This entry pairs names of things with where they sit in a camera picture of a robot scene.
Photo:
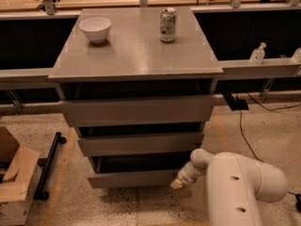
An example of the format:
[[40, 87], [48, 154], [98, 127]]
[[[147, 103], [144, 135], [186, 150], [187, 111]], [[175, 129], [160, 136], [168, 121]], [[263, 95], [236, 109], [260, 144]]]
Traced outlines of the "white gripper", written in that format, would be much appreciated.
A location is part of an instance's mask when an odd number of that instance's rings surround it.
[[197, 178], [206, 173], [207, 166], [197, 167], [192, 162], [186, 163], [178, 172], [178, 178], [174, 179], [170, 186], [173, 189], [183, 188], [183, 185], [194, 183]]

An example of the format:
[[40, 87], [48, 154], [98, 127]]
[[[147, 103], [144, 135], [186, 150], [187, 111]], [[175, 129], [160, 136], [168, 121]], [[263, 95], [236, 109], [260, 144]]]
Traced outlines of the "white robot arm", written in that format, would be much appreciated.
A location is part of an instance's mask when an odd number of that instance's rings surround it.
[[171, 183], [174, 189], [206, 177], [210, 226], [263, 226], [259, 202], [279, 202], [288, 182], [277, 167], [237, 153], [196, 149]]

